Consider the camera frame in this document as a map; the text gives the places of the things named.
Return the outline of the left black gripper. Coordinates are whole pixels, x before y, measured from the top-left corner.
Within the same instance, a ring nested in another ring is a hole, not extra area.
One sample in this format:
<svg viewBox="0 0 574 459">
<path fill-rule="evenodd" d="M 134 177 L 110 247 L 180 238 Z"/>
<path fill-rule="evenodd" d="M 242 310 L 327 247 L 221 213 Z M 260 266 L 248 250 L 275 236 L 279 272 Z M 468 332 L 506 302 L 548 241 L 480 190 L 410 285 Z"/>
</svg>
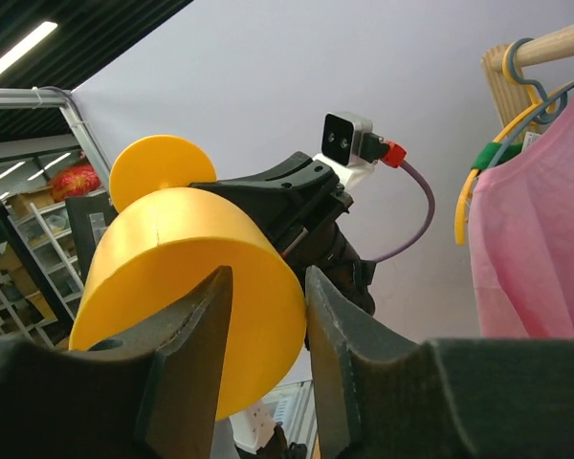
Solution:
<svg viewBox="0 0 574 459">
<path fill-rule="evenodd" d="M 334 268 L 353 262 L 337 225 L 353 199 L 328 164 L 296 152 L 255 175 L 192 188 L 216 194 L 243 210 L 293 268 Z"/>
</svg>

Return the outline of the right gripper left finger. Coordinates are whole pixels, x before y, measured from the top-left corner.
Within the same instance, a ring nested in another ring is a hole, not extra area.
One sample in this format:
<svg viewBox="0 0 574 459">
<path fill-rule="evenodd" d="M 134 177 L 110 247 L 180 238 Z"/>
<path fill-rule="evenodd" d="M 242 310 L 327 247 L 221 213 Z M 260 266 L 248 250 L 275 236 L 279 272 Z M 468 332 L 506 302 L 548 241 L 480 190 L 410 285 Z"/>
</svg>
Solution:
<svg viewBox="0 0 574 459">
<path fill-rule="evenodd" d="M 89 348 L 108 373 L 88 458 L 207 458 L 232 312 L 220 267 L 160 312 Z"/>
</svg>

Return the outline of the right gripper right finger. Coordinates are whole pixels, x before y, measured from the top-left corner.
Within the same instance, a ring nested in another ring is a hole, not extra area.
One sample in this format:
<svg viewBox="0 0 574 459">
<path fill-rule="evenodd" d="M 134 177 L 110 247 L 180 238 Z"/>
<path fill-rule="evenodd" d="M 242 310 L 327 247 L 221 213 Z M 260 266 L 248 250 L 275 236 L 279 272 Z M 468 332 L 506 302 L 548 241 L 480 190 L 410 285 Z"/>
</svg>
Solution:
<svg viewBox="0 0 574 459">
<path fill-rule="evenodd" d="M 317 267 L 305 294 L 321 457 L 425 457 L 425 423 L 408 388 L 421 379 L 425 346 L 361 310 Z"/>
</svg>

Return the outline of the yellow wine glass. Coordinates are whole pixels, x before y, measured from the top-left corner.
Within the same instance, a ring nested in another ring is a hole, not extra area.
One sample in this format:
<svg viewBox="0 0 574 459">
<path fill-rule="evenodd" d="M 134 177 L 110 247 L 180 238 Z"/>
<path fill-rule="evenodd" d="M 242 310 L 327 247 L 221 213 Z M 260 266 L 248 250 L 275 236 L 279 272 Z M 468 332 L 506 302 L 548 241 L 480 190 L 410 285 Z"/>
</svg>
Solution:
<svg viewBox="0 0 574 459">
<path fill-rule="evenodd" d="M 152 135 L 114 161 L 109 194 L 117 217 L 101 237 L 70 334 L 87 350 L 188 294 L 220 266 L 232 268 L 232 314 L 218 419 L 258 402 L 302 349 L 300 283 L 256 223 L 207 191 L 216 173 L 197 145 Z"/>
</svg>

